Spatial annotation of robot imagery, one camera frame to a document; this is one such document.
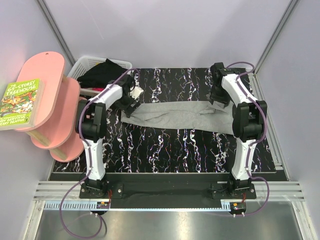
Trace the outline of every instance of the plastic basket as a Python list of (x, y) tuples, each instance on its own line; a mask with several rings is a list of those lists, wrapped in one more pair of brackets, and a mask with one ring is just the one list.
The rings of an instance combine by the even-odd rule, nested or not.
[[(76, 61), (71, 71), (69, 72), (68, 77), (78, 79), (87, 71), (89, 71), (89, 69), (93, 68), (97, 64), (104, 63), (105, 61), (106, 58), (102, 57), (82, 56), (78, 61)], [(120, 61), (114, 59), (110, 59), (110, 61), (120, 65), (124, 69), (132, 69), (132, 64), (128, 61)]]

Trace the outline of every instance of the pink shelf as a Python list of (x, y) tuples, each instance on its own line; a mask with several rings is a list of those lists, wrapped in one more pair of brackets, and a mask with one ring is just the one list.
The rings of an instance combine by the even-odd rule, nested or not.
[(34, 145), (41, 149), (54, 149), (65, 143), (75, 129), (75, 119), (79, 101), (80, 86), (70, 77), (61, 83), (53, 114), (36, 130), (50, 141), (44, 146), (31, 137)]
[(42, 52), (29, 58), (23, 65), (17, 82), (41, 79), (44, 84), (43, 97), (35, 120), (35, 127), (16, 131), (26, 132), (40, 127), (53, 114), (65, 69), (65, 59), (57, 52)]
[(71, 136), (68, 138), (68, 140), (64, 144), (59, 146), (59, 149), (67, 155), (67, 159), (62, 160), (51, 151), (50, 151), (50, 154), (55, 160), (66, 163), (79, 157), (80, 154), (83, 152), (84, 148), (85, 148), (84, 144), (82, 143), (82, 140), (80, 139), (79, 134), (77, 134), (76, 130), (74, 129), (72, 131)]

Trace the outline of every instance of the marble pattern tabletop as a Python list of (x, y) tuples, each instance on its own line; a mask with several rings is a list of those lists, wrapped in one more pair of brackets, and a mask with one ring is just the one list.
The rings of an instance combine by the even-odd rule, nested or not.
[[(236, 68), (239, 73), (244, 70)], [(249, 78), (241, 78), (252, 92)], [(139, 86), (142, 103), (207, 101), (212, 86), (209, 68), (143, 68)], [(118, 109), (107, 110), (107, 133), (103, 162), (109, 173), (223, 173), (229, 172), (236, 156), (232, 135), (194, 129), (158, 129), (120, 121)], [(53, 172), (82, 173), (85, 155), (76, 160), (56, 161)], [(267, 139), (256, 147), (252, 170), (275, 172)]]

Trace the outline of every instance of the book cover illustration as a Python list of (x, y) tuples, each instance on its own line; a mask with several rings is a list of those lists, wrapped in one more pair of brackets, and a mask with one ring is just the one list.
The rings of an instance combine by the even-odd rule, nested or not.
[(39, 79), (7, 86), (0, 106), (0, 126), (27, 124), (37, 98)]

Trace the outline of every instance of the white wall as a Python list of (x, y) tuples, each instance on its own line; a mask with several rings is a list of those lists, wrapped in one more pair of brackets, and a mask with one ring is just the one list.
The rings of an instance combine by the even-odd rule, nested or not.
[[(7, 0), (0, 7), (0, 94), (14, 82), (33, 55), (62, 52), (34, 0)], [(35, 147), (25, 133), (0, 132), (0, 233), (3, 240), (20, 239), (39, 180), (53, 163), (49, 151)]]
[(300, 1), (258, 73), (289, 173), (320, 237), (320, 1)]
[(138, 68), (257, 63), (290, 0), (45, 0), (77, 59)]

